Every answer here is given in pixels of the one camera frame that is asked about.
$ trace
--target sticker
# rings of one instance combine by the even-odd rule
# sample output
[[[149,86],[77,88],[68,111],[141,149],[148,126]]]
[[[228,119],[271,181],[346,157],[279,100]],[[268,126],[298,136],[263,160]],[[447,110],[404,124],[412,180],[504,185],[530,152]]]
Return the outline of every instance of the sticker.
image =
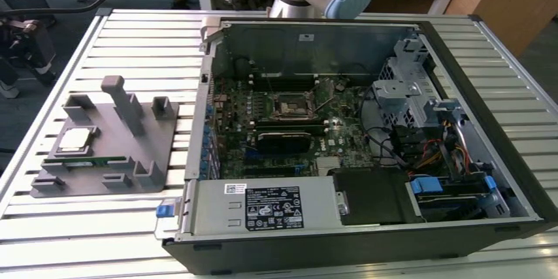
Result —
[[[225,184],[225,194],[244,194],[245,184]]]
[[[304,228],[298,186],[245,189],[245,229],[248,231]]]
[[[300,34],[298,36],[299,42],[312,42],[314,41],[314,34]]]

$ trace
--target blue plastic clip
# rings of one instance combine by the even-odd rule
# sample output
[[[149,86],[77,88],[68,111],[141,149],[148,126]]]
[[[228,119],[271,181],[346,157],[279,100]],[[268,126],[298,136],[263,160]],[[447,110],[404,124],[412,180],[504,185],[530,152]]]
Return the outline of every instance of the blue plastic clip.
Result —
[[[491,176],[484,176],[484,182],[488,186],[490,191],[496,190],[496,181],[494,181],[494,178]]]
[[[411,181],[412,193],[443,192],[439,179],[435,176],[420,176]]]
[[[175,217],[175,205],[159,205],[155,213],[157,218]]]

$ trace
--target cpu socket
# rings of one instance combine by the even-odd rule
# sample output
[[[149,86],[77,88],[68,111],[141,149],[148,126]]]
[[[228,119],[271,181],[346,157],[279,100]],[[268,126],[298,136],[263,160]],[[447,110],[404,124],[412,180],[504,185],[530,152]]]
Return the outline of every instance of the cpu socket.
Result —
[[[311,93],[280,93],[272,98],[275,120],[314,119],[314,97]]]

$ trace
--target floor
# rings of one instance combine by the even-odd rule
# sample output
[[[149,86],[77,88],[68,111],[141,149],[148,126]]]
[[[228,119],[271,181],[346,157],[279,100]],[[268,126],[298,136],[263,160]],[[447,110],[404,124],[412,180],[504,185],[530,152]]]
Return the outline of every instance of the floor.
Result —
[[[47,0],[51,7],[83,6],[76,0]],[[195,0],[189,6],[197,8]],[[108,0],[104,7],[136,9],[169,9],[172,0]],[[84,14],[59,15],[57,23],[49,29],[51,38],[56,48],[56,58],[52,70],[57,73],[64,70],[65,62],[85,32],[95,12]],[[519,58],[523,66],[558,101],[558,23],[551,22]],[[24,138],[36,113],[49,94],[49,88],[39,84],[29,73],[20,73],[23,80],[17,82],[20,96],[16,99],[0,97],[0,148],[16,149]],[[0,153],[0,171],[8,165],[11,155]]]

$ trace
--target metal panel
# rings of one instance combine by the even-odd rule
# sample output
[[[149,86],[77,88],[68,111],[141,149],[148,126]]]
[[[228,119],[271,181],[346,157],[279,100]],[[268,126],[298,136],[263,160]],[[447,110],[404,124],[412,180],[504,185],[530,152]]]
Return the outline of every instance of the metal panel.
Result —
[[[195,67],[200,65],[200,57],[89,57],[84,62],[85,68]]]
[[[104,38],[97,39],[95,47],[199,47],[201,39],[149,39]]]
[[[185,47],[95,47],[89,52],[89,57],[201,57],[201,55],[199,48]]]
[[[514,70],[510,67],[491,67],[491,68],[483,68],[483,67],[463,67],[463,71],[464,74],[467,74],[467,76],[470,78],[475,78],[475,77],[515,77],[516,78],[516,74],[514,72]],[[438,76],[442,76],[442,73],[438,69],[434,69],[434,73]]]
[[[91,34],[96,32],[93,37],[99,38],[95,41],[85,39],[79,50],[88,52],[87,47],[91,46],[124,49],[117,52],[108,52],[109,49],[93,50],[92,53],[99,57],[76,54],[76,67],[72,67],[71,62],[64,71],[64,75],[69,76],[69,83],[64,84],[61,78],[56,85],[63,94],[59,98],[53,94],[47,101],[44,110],[51,111],[51,114],[41,122],[44,126],[37,129],[41,123],[33,123],[27,136],[28,147],[23,144],[16,155],[16,158],[23,157],[21,162],[11,164],[0,179],[5,182],[8,177],[15,177],[0,203],[0,211],[4,213],[0,220],[0,271],[11,271],[3,273],[4,277],[192,277],[184,267],[168,257],[151,233],[156,205],[165,197],[179,197],[183,193],[191,119],[183,118],[177,123],[169,161],[172,168],[168,171],[164,191],[144,195],[49,199],[35,199],[28,193],[44,158],[40,154],[49,151],[52,136],[59,133],[64,123],[55,120],[64,117],[57,108],[71,91],[87,92],[95,102],[111,102],[111,98],[99,88],[104,75],[121,74],[128,79],[128,89],[139,91],[140,101],[167,95],[172,101],[180,102],[180,115],[191,116],[201,58],[191,57],[187,51],[200,43],[197,27],[203,16],[208,14],[221,12],[115,10],[104,30],[96,26],[89,30]],[[261,17],[260,12],[225,14]],[[536,100],[544,100],[544,96],[532,88],[520,69],[499,56],[502,54],[508,58],[502,47],[494,40],[487,40],[479,27],[463,16],[428,18],[410,14],[366,14],[360,18],[428,19],[434,23],[490,109],[503,123],[506,134],[514,140],[514,145],[523,154],[551,199],[558,203],[558,119],[550,113],[552,111],[548,103]],[[133,47],[145,48],[141,52],[151,51],[152,57],[145,57],[149,54],[135,52]],[[171,48],[169,52],[184,57],[153,57],[168,56],[169,52],[156,55],[156,52],[167,47],[179,48]],[[506,274],[523,278],[536,274],[538,278],[555,278],[558,270],[551,258],[558,257],[558,240],[554,234],[556,231],[558,229],[527,239],[498,243],[458,259],[303,269],[282,273],[247,274],[243,277],[407,278],[412,274],[414,278],[442,279],[488,278]]]

